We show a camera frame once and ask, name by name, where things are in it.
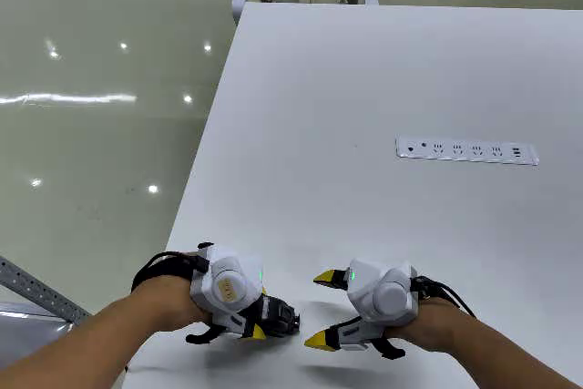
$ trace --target black cable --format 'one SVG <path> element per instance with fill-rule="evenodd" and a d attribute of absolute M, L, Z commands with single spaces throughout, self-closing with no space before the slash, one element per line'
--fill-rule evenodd
<path fill-rule="evenodd" d="M 433 280 L 431 280 L 431 282 L 432 282 L 434 285 L 436 285 L 436 286 L 439 286 L 439 287 L 441 287 L 442 289 L 444 289 L 444 290 L 446 290 L 447 292 L 449 292 L 449 293 L 451 293 L 452 295 L 454 295 L 454 298 L 456 298 L 456 299 L 457 299 L 457 301 L 458 301 L 460 304 L 462 304 L 462 307 L 464 307 L 464 309 L 465 309 L 465 311 L 467 312 L 467 314 L 469 314 L 470 316 L 472 316 L 472 317 L 474 317 L 474 318 L 476 317 L 476 315 L 474 314 L 474 312 L 472 312 L 472 311 L 470 310 L 470 308 L 469 308 L 469 307 L 468 307 L 468 306 L 465 304 L 464 300 L 462 300 L 462 299 L 459 297 L 459 295 L 458 295 L 457 293 L 455 293 L 455 292 L 454 292 L 454 290 L 453 290 L 451 287 L 449 287 L 449 286 L 446 286 L 446 285 L 445 285 L 445 284 L 443 284 L 442 282 L 435 282 L 435 281 L 433 281 Z"/>

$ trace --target black strap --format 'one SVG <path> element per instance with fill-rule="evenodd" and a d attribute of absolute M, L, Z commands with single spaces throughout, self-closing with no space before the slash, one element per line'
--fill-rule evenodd
<path fill-rule="evenodd" d="M 186 336 L 186 342 L 194 343 L 195 345 L 202 345 L 204 343 L 210 343 L 213 339 L 220 336 L 222 332 L 226 330 L 226 327 L 221 325 L 215 325 L 212 323 L 209 329 L 203 334 L 189 334 Z"/>
<path fill-rule="evenodd" d="M 155 263 L 157 259 L 165 256 L 169 257 Z M 194 271 L 204 273 L 208 270 L 209 261 L 199 255 L 188 255 L 174 251 L 161 252 L 152 257 L 150 261 L 138 271 L 131 284 L 131 290 L 134 291 L 134 289 L 145 280 L 160 275 L 174 275 L 190 282 Z"/>
<path fill-rule="evenodd" d="M 400 359 L 404 357 L 404 350 L 401 348 L 395 348 L 389 341 L 381 337 L 380 339 L 372 339 L 371 343 L 373 347 L 381 353 L 384 359 Z"/>

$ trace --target glossy floor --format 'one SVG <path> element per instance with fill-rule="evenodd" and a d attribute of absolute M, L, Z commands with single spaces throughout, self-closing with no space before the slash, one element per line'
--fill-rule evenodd
<path fill-rule="evenodd" d="M 166 244 L 234 30 L 230 0 L 0 0 L 0 252 L 91 312 L 126 293 Z"/>

